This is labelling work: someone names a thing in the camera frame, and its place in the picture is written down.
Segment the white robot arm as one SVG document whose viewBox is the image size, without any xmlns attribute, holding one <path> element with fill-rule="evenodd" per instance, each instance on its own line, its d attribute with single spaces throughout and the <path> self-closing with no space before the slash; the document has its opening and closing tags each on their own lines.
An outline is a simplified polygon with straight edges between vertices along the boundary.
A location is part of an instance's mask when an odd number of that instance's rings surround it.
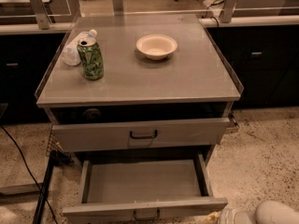
<svg viewBox="0 0 299 224">
<path fill-rule="evenodd" d="M 254 210 L 224 209 L 217 224 L 299 224 L 299 212 L 277 201 L 263 201 Z"/>
</svg>

